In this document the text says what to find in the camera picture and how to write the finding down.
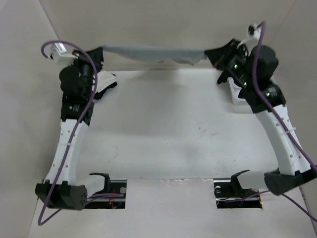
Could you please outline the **grey tank top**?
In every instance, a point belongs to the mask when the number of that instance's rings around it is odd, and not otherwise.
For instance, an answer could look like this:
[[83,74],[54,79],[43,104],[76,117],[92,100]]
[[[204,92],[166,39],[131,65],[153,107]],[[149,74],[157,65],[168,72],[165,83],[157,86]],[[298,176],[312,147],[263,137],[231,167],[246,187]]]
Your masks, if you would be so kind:
[[178,64],[196,65],[199,61],[207,59],[205,49],[120,45],[103,45],[102,48],[105,52],[136,61],[161,62],[172,60]]

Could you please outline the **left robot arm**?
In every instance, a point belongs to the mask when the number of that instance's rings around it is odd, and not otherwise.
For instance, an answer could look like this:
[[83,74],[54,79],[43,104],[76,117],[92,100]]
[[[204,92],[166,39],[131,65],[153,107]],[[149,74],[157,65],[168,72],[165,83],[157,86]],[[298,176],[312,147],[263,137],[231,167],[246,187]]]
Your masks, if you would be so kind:
[[59,73],[62,90],[60,134],[49,173],[36,185],[35,194],[47,208],[82,210],[91,195],[96,193],[104,198],[111,192],[104,175],[89,174],[81,183],[76,179],[80,147],[91,122],[94,100],[104,94],[95,83],[95,76],[104,64],[103,49],[74,50],[69,54],[54,45],[51,58],[66,65]]

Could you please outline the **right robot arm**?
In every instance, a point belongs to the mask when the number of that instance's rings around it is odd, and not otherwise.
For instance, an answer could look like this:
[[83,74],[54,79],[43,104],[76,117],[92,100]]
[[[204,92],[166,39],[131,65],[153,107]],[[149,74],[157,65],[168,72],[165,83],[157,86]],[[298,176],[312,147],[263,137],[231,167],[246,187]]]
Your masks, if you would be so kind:
[[264,174],[269,191],[282,195],[316,179],[317,172],[305,158],[291,124],[282,91],[271,79],[279,64],[275,51],[263,45],[248,51],[246,45],[232,39],[204,54],[222,72],[218,84],[232,78],[241,89],[238,97],[246,100],[269,138],[278,163],[276,170]]

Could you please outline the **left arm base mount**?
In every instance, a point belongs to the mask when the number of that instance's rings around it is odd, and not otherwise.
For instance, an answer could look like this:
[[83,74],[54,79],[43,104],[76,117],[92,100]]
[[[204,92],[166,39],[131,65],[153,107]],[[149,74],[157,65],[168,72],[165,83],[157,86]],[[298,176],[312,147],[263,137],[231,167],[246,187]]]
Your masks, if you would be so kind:
[[85,209],[125,209],[127,180],[110,180],[105,189],[87,199]]

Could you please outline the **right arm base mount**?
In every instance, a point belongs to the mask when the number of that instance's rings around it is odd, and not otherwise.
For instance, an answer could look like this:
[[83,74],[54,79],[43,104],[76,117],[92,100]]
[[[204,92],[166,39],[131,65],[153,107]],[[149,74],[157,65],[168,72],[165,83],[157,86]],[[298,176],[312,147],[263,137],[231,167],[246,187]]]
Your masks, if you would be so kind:
[[256,188],[244,189],[239,182],[232,182],[231,179],[215,179],[213,185],[217,209],[262,209],[260,195],[249,198],[259,193]]

